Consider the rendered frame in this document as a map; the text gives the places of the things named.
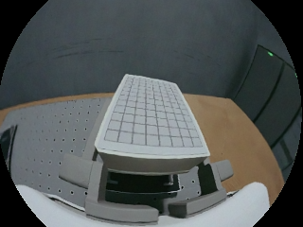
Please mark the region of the grey perforated base plate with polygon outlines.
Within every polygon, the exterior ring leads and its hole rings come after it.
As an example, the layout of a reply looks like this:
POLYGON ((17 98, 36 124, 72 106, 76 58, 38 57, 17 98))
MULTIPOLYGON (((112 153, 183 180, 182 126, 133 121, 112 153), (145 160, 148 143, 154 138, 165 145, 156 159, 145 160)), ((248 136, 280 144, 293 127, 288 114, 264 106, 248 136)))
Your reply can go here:
MULTIPOLYGON (((14 184, 56 194, 83 208, 88 189, 69 184, 60 179, 58 173, 66 152, 82 158, 92 126, 106 99, 113 98, 71 99, 9 111, 0 132, 18 125, 11 153, 14 184)), ((197 171, 198 166, 195 166, 187 174, 178 174, 181 192, 129 194, 106 190, 105 198, 113 203, 147 204, 158 209, 159 216, 166 216, 169 215, 168 203, 201 196, 197 171)))

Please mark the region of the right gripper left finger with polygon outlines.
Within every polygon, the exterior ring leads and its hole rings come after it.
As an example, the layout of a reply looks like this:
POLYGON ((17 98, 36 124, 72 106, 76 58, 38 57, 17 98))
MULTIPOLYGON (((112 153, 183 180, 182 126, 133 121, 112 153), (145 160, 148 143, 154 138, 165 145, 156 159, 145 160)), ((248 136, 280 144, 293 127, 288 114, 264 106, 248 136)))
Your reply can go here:
POLYGON ((155 226, 159 220, 158 209, 148 205, 111 203, 105 200, 109 170, 105 163, 96 162, 98 151, 95 148, 95 141, 111 101, 113 100, 106 99, 103 103, 94 128, 91 129, 90 136, 88 136, 82 158, 66 152, 58 175, 66 182, 88 189, 83 207, 86 218, 121 224, 121 226, 155 226))

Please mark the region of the white deep-well block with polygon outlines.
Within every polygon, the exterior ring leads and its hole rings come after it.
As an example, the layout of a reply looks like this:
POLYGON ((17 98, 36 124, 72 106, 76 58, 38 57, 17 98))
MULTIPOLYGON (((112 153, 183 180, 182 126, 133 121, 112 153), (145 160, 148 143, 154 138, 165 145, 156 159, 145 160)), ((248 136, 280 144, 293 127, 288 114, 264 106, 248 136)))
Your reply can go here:
POLYGON ((95 148, 109 171, 186 174, 208 147, 177 84, 125 75, 98 130, 95 148))

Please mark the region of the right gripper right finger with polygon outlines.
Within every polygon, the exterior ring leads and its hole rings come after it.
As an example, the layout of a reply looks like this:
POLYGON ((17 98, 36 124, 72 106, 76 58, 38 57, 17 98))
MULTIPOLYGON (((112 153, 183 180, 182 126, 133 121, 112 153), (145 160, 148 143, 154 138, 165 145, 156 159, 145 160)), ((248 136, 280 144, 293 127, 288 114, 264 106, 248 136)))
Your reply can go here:
POLYGON ((201 196, 190 198, 190 200, 168 203, 168 211, 171 216, 190 218, 201 215, 208 209, 215 208, 216 205, 226 201, 226 188, 223 188, 221 182, 234 175, 230 160, 211 163, 209 158, 204 159, 203 162, 198 164, 197 174, 198 181, 200 181, 201 196))

